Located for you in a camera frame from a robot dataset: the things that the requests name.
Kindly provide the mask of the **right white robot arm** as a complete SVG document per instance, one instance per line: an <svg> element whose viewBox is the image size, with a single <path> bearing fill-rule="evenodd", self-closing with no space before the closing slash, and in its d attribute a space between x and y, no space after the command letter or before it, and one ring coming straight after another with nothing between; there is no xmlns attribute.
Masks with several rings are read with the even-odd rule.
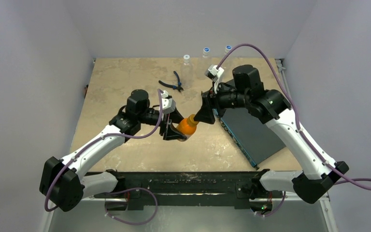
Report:
<svg viewBox="0 0 371 232"><path fill-rule="evenodd" d="M344 161L335 161L325 155L322 161L312 150L315 142L307 143L301 133L305 129L295 127L296 114L286 97L278 90L267 90L260 79L259 71L252 65L233 69L235 87L224 90L224 69L211 65L205 75L213 86L201 94L202 106L194 120L214 124L213 111L222 117L227 109L245 108L248 113L274 132L300 164L300 171L265 170L253 178L252 191L263 197L270 191L296 193L306 203L315 203L345 174L349 167Z"/></svg>

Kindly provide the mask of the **clear plastic bottle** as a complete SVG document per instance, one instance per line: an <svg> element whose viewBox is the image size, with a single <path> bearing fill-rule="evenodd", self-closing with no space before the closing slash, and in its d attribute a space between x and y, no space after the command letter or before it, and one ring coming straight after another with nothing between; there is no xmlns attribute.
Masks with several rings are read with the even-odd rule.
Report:
<svg viewBox="0 0 371 232"><path fill-rule="evenodd" d="M212 59L210 52L209 53L202 52L202 55L199 58L197 65L196 71L197 79L203 80L206 77L204 73L207 70L207 68L211 65L211 60Z"/></svg>

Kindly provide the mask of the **orange juice bottle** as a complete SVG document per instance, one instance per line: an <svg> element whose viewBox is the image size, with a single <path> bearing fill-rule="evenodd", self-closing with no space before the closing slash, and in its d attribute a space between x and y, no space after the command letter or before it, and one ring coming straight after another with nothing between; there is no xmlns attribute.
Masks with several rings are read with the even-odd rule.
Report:
<svg viewBox="0 0 371 232"><path fill-rule="evenodd" d="M176 127L181 133L183 133L187 139L190 138L195 131L197 130L197 126L190 126L187 123L187 118L184 118Z"/></svg>

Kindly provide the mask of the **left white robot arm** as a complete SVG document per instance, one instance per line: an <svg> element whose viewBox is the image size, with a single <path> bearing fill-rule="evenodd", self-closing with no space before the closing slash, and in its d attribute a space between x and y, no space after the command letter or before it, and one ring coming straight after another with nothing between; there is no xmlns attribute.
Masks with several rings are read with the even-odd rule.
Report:
<svg viewBox="0 0 371 232"><path fill-rule="evenodd" d="M166 141L184 139L175 128L183 120L176 102L167 91L157 91L159 108L150 106L148 92L136 89L126 104L89 142L74 152L57 159L49 158L43 166L39 191L45 196L44 209L57 208L67 212L83 198L108 193L114 198L123 195L125 185L116 171L87 176L88 171L108 153L130 139L144 139L158 131Z"/></svg>

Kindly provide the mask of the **orange bottle cap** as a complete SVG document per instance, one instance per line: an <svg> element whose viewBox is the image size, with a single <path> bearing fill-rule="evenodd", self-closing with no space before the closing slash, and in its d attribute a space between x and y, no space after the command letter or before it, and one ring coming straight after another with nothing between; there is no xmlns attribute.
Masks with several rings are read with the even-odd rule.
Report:
<svg viewBox="0 0 371 232"><path fill-rule="evenodd" d="M187 123L188 123L190 126L197 126L199 122L195 120L195 114L191 114L191 115L187 118Z"/></svg>

